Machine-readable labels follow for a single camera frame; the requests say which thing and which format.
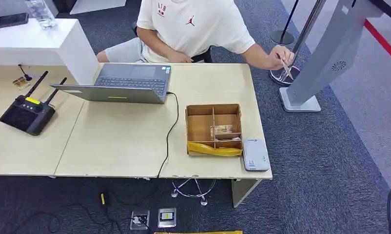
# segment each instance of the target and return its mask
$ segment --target power socket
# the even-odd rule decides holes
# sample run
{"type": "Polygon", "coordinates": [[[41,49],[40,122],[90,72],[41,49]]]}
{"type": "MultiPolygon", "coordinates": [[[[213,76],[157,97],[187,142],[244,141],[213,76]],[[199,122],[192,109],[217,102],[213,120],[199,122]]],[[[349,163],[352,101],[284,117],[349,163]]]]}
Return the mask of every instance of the power socket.
{"type": "Polygon", "coordinates": [[[131,230],[147,230],[150,225],[150,211],[136,210],[131,214],[131,230]]]}

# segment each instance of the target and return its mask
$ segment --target laptop lid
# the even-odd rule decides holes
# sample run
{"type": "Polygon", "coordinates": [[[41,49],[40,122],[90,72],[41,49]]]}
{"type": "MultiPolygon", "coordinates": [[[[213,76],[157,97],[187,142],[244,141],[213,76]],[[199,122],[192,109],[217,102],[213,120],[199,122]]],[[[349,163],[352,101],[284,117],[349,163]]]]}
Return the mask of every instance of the laptop lid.
{"type": "Polygon", "coordinates": [[[164,101],[151,88],[106,87],[93,85],[60,85],[51,87],[88,101],[132,102],[163,104],[164,101]]]}

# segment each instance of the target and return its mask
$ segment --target water bottle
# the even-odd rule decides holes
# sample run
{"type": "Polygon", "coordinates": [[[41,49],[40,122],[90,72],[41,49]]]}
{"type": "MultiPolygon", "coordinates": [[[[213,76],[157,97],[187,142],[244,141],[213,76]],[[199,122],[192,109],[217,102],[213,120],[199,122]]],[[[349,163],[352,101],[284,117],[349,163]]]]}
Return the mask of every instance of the water bottle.
{"type": "Polygon", "coordinates": [[[56,25],[55,17],[53,16],[49,7],[43,0],[24,0],[26,5],[30,8],[33,17],[39,22],[40,26],[51,28],[56,25]]]}

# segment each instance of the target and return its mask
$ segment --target gray shorts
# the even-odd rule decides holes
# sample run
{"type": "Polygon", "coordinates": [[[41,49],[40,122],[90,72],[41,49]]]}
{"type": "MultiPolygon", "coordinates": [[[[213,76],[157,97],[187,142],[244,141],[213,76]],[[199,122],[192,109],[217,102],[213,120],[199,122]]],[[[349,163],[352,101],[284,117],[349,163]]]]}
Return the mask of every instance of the gray shorts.
{"type": "Polygon", "coordinates": [[[107,48],[105,54],[109,62],[148,62],[142,56],[143,46],[144,43],[139,38],[134,38],[107,48]]]}

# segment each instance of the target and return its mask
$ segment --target black chair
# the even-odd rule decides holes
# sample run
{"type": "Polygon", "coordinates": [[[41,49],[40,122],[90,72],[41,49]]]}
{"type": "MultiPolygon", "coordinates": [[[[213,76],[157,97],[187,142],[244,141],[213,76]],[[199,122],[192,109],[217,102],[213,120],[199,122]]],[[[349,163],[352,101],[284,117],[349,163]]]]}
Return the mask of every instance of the black chair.
{"type": "MultiPolygon", "coordinates": [[[[138,34],[137,34],[137,27],[135,26],[133,28],[133,31],[135,33],[135,36],[138,37],[138,34]]],[[[194,57],[191,58],[193,60],[193,63],[194,62],[200,62],[200,61],[203,61],[206,62],[206,63],[213,63],[213,60],[211,58],[211,46],[208,48],[208,50],[200,55],[196,55],[194,57]]]]}

